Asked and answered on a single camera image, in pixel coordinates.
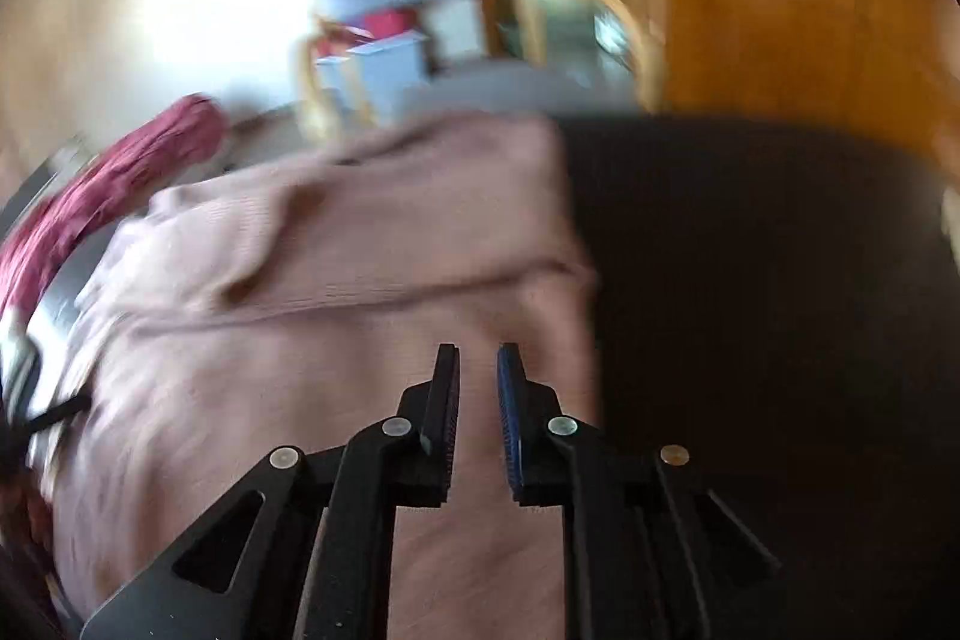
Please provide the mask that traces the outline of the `pink knitted sweater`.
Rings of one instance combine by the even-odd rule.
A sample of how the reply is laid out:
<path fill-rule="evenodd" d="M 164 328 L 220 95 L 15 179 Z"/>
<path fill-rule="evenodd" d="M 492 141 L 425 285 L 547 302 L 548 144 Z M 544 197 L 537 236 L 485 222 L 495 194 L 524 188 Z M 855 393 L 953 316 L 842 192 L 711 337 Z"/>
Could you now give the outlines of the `pink knitted sweater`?
<path fill-rule="evenodd" d="M 596 414 L 594 273 L 560 130 L 448 113 L 160 191 L 82 296 L 62 392 L 89 413 L 37 455 L 68 601 L 94 614 L 270 450 L 389 416 L 460 351 L 452 491 L 397 523 L 398 638 L 558 638 L 560 517 L 512 502 L 496 354 Z"/>

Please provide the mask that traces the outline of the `red patterned sofa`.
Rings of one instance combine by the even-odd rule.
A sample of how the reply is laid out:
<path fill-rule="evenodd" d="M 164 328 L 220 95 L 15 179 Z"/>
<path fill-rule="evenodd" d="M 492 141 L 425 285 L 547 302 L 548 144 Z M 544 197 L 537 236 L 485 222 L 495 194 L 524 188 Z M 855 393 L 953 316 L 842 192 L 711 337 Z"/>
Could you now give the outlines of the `red patterned sofa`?
<path fill-rule="evenodd" d="M 228 115 L 190 94 L 101 152 L 62 190 L 43 198 L 2 242 L 2 308 L 27 317 L 88 236 L 135 208 L 139 198 L 206 163 L 228 135 Z"/>

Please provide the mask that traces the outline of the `light blue storage box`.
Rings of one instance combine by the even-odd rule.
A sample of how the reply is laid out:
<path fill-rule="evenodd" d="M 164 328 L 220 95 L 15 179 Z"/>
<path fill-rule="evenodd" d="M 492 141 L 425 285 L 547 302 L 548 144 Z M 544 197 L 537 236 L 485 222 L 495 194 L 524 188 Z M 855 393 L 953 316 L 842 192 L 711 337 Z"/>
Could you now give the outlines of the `light blue storage box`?
<path fill-rule="evenodd" d="M 407 31 L 339 53 L 318 53 L 314 68 L 348 127 L 381 127 L 400 117 L 407 92 L 428 81 L 426 45 L 420 31 Z"/>

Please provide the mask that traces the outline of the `red storage bag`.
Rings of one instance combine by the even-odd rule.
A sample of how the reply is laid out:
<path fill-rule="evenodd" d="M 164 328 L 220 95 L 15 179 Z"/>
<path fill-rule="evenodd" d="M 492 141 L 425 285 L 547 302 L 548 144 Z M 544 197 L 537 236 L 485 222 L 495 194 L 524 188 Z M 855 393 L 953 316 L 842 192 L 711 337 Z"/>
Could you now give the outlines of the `red storage bag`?
<path fill-rule="evenodd" d="M 413 31 L 418 26 L 418 13 L 415 8 L 389 8 L 365 14 L 361 19 L 361 29 L 370 41 L 384 41 L 396 35 Z"/>

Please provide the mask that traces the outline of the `wooden chair with grey cushions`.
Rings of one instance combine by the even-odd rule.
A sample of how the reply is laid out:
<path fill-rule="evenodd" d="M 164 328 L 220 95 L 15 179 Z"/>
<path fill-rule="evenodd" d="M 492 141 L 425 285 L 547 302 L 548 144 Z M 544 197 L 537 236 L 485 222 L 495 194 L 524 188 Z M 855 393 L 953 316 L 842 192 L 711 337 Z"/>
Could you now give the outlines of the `wooden chair with grey cushions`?
<path fill-rule="evenodd" d="M 661 103 L 661 0 L 317 0 L 296 62 L 306 135 L 374 128 L 348 127 L 314 57 L 371 42 L 361 19 L 389 8 L 415 8 L 427 38 L 428 81 L 405 94 L 396 122 L 456 107 L 590 115 Z"/>

